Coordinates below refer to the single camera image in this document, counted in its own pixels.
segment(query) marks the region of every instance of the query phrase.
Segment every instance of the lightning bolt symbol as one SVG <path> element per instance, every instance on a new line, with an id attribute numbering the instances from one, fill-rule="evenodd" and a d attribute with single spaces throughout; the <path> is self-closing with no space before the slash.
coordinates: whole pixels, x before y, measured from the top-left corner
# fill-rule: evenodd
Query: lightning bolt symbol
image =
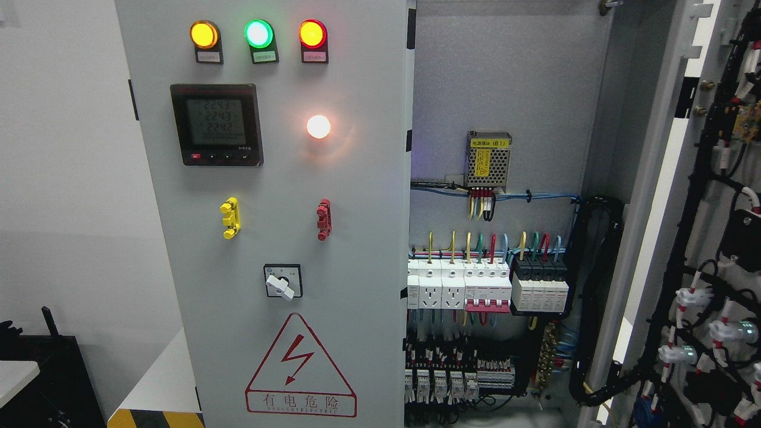
<path id="1" fill-rule="evenodd" d="M 307 361 L 309 361 L 309 359 L 312 358 L 312 356 L 314 355 L 314 352 L 310 352 L 310 353 L 302 353 L 301 355 L 291 356 L 291 353 L 298 347 L 298 344 L 300 344 L 303 339 L 304 339 L 304 335 L 298 334 L 296 338 L 293 340 L 293 343 L 291 343 L 291 347 L 288 348 L 288 352 L 285 353 L 285 355 L 283 356 L 283 359 L 280 360 L 281 363 L 284 363 L 286 361 L 291 361 L 293 359 L 299 359 L 299 358 L 304 359 L 304 361 L 301 362 L 301 364 L 296 369 L 296 371 L 293 372 L 292 375 L 290 375 L 289 377 L 285 379 L 286 385 L 296 380 L 296 377 L 295 377 L 296 373 L 298 373 L 299 370 L 301 370 L 301 368 L 304 367 L 304 364 L 306 364 Z"/>

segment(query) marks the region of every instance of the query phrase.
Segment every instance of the white indicator light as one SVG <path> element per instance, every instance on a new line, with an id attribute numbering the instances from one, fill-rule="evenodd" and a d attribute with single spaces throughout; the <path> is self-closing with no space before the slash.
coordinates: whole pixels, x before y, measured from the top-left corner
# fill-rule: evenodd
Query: white indicator light
<path id="1" fill-rule="evenodd" d="M 307 121 L 307 132 L 316 139 L 323 139 L 330 133 L 330 120 L 322 114 L 317 114 Z"/>

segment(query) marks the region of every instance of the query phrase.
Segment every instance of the green indicator light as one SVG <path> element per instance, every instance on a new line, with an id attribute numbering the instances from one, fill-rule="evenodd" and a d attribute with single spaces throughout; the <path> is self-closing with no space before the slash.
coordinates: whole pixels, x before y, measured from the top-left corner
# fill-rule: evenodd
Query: green indicator light
<path id="1" fill-rule="evenodd" d="M 267 21 L 255 19 L 246 24 L 246 41 L 251 46 L 257 49 L 266 48 L 272 43 L 272 38 L 272 27 Z"/>

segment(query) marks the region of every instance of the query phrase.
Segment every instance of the lcd display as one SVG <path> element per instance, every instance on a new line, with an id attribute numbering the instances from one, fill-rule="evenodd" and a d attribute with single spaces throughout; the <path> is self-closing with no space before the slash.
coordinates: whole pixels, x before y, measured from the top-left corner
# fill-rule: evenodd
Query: lcd display
<path id="1" fill-rule="evenodd" d="M 240 100 L 187 100 L 194 145 L 246 145 Z"/>

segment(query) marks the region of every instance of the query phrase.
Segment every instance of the white switch knob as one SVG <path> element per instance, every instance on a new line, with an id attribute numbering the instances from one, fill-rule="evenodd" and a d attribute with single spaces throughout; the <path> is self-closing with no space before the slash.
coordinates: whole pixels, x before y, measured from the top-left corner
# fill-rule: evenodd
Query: white switch knob
<path id="1" fill-rule="evenodd" d="M 268 287 L 274 288 L 275 292 L 285 300 L 290 302 L 293 299 L 295 292 L 288 286 L 287 279 L 280 279 L 274 275 L 270 275 L 267 277 L 266 284 Z"/>

